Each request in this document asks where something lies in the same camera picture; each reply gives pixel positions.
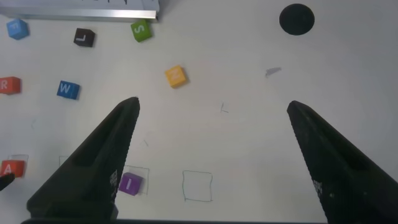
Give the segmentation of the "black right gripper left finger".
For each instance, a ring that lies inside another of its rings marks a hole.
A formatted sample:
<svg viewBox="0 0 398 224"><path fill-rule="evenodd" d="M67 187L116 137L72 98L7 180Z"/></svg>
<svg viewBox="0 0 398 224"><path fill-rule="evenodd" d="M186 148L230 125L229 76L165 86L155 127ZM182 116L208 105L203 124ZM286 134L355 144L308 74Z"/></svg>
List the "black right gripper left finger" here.
<svg viewBox="0 0 398 224"><path fill-rule="evenodd" d="M136 97L120 102L28 200L33 218L114 218L114 204L139 116Z"/></svg>

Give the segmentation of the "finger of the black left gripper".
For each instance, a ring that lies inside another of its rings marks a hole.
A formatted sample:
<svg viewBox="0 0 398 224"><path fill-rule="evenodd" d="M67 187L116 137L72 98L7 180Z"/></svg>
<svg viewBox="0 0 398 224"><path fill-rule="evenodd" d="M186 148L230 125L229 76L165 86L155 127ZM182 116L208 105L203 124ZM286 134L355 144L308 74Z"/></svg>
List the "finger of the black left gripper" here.
<svg viewBox="0 0 398 224"><path fill-rule="evenodd" d="M13 173L0 176L0 190L6 188L10 183L14 181L14 179L15 174Z"/></svg>

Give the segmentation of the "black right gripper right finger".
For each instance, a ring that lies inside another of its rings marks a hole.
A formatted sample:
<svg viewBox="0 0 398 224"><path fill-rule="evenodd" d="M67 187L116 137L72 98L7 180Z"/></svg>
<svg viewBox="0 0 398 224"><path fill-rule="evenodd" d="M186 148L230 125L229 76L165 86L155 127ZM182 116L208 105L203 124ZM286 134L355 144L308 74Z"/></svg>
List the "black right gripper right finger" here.
<svg viewBox="0 0 398 224"><path fill-rule="evenodd" d="M328 223L397 223L397 182L311 107L287 113Z"/></svg>

